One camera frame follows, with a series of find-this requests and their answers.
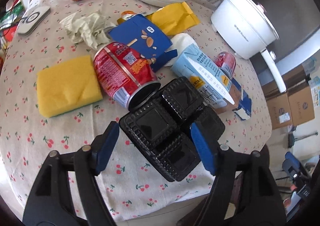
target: red can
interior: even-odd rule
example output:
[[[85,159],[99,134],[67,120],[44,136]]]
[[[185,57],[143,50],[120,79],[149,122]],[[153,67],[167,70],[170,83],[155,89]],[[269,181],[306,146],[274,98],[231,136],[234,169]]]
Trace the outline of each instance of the red can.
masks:
[[[161,86],[148,61],[122,43],[105,45],[93,64],[104,91],[129,111],[140,107]]]
[[[233,72],[236,68],[236,58],[228,52],[221,52],[213,61],[229,78],[232,79]]]

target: white electric pot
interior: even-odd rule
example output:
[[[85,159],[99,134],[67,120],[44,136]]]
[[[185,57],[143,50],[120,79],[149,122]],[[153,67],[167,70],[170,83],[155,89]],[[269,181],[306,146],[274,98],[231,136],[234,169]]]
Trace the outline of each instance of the white electric pot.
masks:
[[[279,39],[279,36],[261,5],[256,5],[252,0],[223,0],[212,14],[211,21],[212,28],[219,32],[237,56],[249,59],[260,52],[279,91],[286,91],[274,62],[276,56],[266,49],[266,46]]]

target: sponge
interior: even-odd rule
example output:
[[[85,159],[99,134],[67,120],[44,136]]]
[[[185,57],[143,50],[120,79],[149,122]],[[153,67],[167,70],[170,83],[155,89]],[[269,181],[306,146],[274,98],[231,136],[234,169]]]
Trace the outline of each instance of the sponge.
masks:
[[[102,100],[91,57],[77,57],[37,74],[39,112],[52,117]]]

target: cherry print tablecloth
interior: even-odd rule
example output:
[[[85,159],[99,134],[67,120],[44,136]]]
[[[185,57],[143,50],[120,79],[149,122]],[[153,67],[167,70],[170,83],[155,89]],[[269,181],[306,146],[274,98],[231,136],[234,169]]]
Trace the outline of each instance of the cherry print tablecloth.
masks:
[[[188,0],[187,3],[201,20],[201,24],[187,30],[187,33],[196,40],[203,52],[210,57],[221,51],[233,53],[211,28],[210,8],[214,6],[208,0]],[[32,0],[30,7],[36,5],[50,5],[50,15],[30,36],[14,36],[0,76],[0,153],[12,190],[22,206],[49,151],[76,151],[103,133],[110,121],[118,121],[127,113],[113,99],[104,95],[98,103],[57,117],[46,119],[39,114],[36,73],[77,56],[95,54],[84,43],[71,43],[59,21],[75,11],[88,15],[99,9],[115,23],[124,10],[139,12],[157,9],[138,0],[85,0],[69,4],[60,0]],[[169,68],[162,68],[157,76],[162,85],[175,77]],[[234,77],[252,98],[252,117],[248,121],[241,121],[233,112],[221,114],[226,130],[219,142],[228,144],[235,151],[250,153],[254,149],[261,149],[270,137],[270,117],[251,62],[237,59]],[[70,173],[69,176],[76,212],[84,217],[75,175]],[[120,132],[107,168],[97,177],[102,196],[117,221],[135,218],[170,203],[206,194],[213,180],[200,163],[181,182],[167,182],[123,132]]]

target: yellow package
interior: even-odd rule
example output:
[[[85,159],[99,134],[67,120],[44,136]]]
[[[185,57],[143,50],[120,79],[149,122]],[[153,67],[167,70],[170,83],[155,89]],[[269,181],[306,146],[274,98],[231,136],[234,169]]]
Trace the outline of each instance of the yellow package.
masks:
[[[146,17],[167,36],[174,36],[196,26],[200,20],[187,3],[173,3]]]
[[[102,100],[91,57],[81,56],[37,73],[39,112],[53,117]]]

